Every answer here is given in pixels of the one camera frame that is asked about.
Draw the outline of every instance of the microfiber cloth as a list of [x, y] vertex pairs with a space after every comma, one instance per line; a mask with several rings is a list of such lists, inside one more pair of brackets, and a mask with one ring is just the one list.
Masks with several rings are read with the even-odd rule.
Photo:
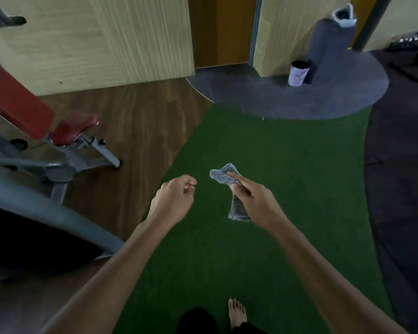
[[[231, 163], [226, 164], [219, 170], [211, 170], [209, 173], [209, 176], [212, 179], [215, 179], [220, 184], [238, 184], [241, 187], [243, 187], [246, 192], [250, 193], [249, 190], [247, 190], [237, 179], [232, 178], [227, 173], [233, 172], [236, 174], [240, 174], [234, 165]], [[229, 211], [228, 218], [232, 220], [241, 220], [241, 221], [250, 221], [251, 219], [248, 217], [248, 214], [246, 213], [245, 207], [243, 206], [243, 203], [240, 199], [238, 199], [237, 196], [234, 194], [232, 195], [232, 204], [231, 204], [231, 210]]]

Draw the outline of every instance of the hand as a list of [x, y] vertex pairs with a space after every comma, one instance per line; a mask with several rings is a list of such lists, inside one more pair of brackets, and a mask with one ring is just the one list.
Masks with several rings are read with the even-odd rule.
[[228, 172], [228, 175], [237, 179], [251, 191], [251, 195], [249, 195], [240, 185], [232, 184], [230, 186], [234, 195], [242, 201], [254, 224], [264, 230], [271, 231], [276, 223], [290, 223], [271, 190], [239, 174]]
[[197, 181], [184, 174], [161, 185], [150, 204], [147, 220], [161, 220], [173, 227], [180, 222], [193, 203], [193, 194]]

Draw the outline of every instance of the red cushion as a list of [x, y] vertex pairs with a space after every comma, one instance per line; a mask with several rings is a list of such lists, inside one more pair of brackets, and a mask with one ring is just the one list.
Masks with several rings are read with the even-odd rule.
[[57, 126], [51, 141], [56, 146], [71, 145], [87, 129], [98, 124], [99, 119], [95, 113], [71, 111]]
[[40, 139], [48, 133], [54, 113], [0, 67], [0, 116], [29, 138]]

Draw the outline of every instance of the bare foot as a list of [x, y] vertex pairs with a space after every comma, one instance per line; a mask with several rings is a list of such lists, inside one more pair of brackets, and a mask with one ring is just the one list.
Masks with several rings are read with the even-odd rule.
[[240, 303], [240, 301], [235, 299], [229, 299], [229, 319], [231, 320], [231, 329], [235, 327], [240, 327], [244, 322], [248, 322], [246, 318], [246, 309]]

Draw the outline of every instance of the person's right arm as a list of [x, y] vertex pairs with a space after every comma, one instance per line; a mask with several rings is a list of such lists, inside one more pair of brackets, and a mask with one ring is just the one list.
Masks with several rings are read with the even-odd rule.
[[407, 333], [345, 279], [287, 218], [272, 192], [238, 174], [251, 195], [236, 184], [233, 193], [243, 202], [251, 220], [267, 230], [285, 251], [330, 330], [335, 333]]

